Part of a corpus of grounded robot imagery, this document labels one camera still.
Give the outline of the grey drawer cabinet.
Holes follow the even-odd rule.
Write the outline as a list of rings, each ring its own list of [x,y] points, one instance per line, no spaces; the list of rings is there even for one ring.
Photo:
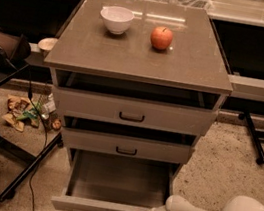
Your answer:
[[[115,35],[100,16],[108,6],[134,13]],[[152,47],[155,27],[173,33]],[[203,10],[141,0],[86,0],[47,55],[53,87],[219,110],[232,92],[208,15]]]

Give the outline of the grey bottom drawer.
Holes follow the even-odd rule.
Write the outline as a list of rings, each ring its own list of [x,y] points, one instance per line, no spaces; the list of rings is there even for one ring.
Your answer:
[[[147,211],[173,193],[178,164],[88,150],[70,152],[62,194],[51,199],[59,211]]]

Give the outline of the grey drawer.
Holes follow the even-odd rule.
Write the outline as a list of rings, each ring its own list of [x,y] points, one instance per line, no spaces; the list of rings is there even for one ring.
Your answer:
[[[185,164],[196,136],[119,123],[65,117],[62,138],[71,148]]]
[[[59,86],[54,86],[52,92],[56,109],[63,115],[193,135],[205,135],[218,113]]]
[[[88,150],[70,152],[62,194],[51,199],[59,211],[147,211],[173,193],[178,164]]]

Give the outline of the white bowl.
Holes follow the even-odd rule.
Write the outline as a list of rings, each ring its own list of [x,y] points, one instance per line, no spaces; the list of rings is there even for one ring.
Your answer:
[[[124,33],[134,19],[134,13],[128,8],[118,6],[108,6],[101,10],[100,16],[104,26],[112,34],[119,35]]]

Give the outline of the grey middle drawer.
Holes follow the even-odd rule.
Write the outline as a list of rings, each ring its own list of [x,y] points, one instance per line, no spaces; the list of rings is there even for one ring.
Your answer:
[[[62,138],[71,148],[185,164],[196,136],[119,123],[65,117]]]

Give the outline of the black bag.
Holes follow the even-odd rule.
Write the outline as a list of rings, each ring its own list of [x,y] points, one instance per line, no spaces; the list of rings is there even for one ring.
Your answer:
[[[17,65],[31,54],[27,38],[0,31],[0,68],[17,69]]]

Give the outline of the snack wrappers pile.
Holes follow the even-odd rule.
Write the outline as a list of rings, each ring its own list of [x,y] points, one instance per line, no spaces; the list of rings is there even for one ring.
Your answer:
[[[38,128],[40,124],[44,125],[45,131],[59,131],[61,120],[56,113],[56,105],[53,95],[41,95],[39,100],[12,96],[7,97],[7,113],[2,118],[15,130],[23,132],[25,122],[33,128]]]

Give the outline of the grey top drawer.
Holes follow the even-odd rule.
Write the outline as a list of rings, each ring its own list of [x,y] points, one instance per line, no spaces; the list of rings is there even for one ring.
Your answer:
[[[205,135],[218,113],[59,86],[54,86],[52,92],[56,109],[63,115],[193,135]]]

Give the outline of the black stand leg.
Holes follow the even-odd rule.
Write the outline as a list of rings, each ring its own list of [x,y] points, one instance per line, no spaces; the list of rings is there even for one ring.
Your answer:
[[[250,133],[251,139],[253,140],[253,145],[255,148],[255,152],[257,153],[257,159],[255,159],[256,163],[259,166],[264,165],[264,148],[262,147],[262,143],[264,143],[264,129],[257,128],[252,121],[252,116],[249,112],[245,111],[243,113],[239,113],[238,118],[240,120],[245,120],[248,131]]]

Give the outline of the red apple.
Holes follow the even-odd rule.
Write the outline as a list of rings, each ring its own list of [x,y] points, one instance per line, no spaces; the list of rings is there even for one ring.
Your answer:
[[[155,27],[150,35],[152,47],[164,50],[170,46],[173,40],[173,33],[168,27]]]

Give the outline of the small bowl behind cabinet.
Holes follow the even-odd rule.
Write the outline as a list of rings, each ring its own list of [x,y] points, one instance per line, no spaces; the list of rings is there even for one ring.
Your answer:
[[[57,38],[43,38],[39,41],[38,46],[44,52],[49,52],[53,49],[54,45],[58,42]]]

